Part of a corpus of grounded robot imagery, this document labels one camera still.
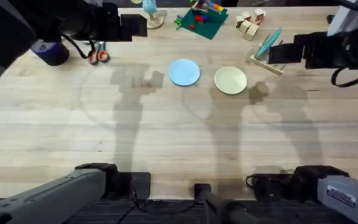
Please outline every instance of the plate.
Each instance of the plate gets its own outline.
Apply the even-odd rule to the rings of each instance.
[[[223,67],[214,76],[216,87],[225,94],[241,93],[247,87],[247,77],[236,67]]]
[[[179,59],[169,66],[169,78],[180,86],[190,86],[200,78],[200,68],[192,60]]]

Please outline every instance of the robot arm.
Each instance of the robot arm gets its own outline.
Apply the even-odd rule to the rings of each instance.
[[[300,166],[293,174],[253,174],[257,200],[312,200],[358,223],[358,181],[332,166]]]
[[[147,36],[147,28],[145,18],[120,17],[111,2],[99,7],[83,0],[0,0],[0,76],[35,41],[61,42],[62,34],[118,42]]]
[[[358,78],[338,84],[337,76],[348,68],[358,70],[358,0],[338,0],[341,5],[328,32],[296,35],[293,44],[270,48],[269,63],[299,63],[306,69],[336,68],[331,83],[338,87],[358,84]]]
[[[116,165],[83,164],[71,174],[0,200],[2,223],[63,223],[100,198],[147,199],[150,173],[118,172]]]

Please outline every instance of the wood grain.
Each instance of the wood grain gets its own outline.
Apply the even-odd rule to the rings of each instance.
[[[0,79],[0,197],[59,178],[86,162],[152,173],[153,198],[191,198],[195,182],[223,197],[247,198],[246,175],[329,164],[358,179],[358,86],[340,89],[332,70],[289,65],[278,77],[248,61],[254,46],[283,27],[282,38],[326,30],[334,7],[270,7],[253,42],[241,38],[229,9],[213,40],[162,28],[131,43],[108,43],[111,61],[79,58],[49,67],[28,52]],[[140,13],[141,9],[122,9]],[[195,86],[174,85],[170,63],[201,67]],[[249,86],[227,96],[214,86],[222,66],[242,69]],[[358,76],[344,72],[341,80]]]

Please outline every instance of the light blue plate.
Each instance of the light blue plate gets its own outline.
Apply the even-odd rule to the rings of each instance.
[[[192,60],[179,59],[169,66],[169,78],[180,86],[190,86],[200,78],[200,68]]]

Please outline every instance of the colorful toy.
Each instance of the colorful toy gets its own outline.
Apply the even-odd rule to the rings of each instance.
[[[177,24],[177,30],[181,27],[181,20],[183,19],[183,16],[177,15],[177,18],[174,20],[174,23]]]
[[[210,0],[190,0],[190,3],[186,15],[181,20],[175,19],[177,29],[183,27],[211,40],[228,17],[227,9]]]

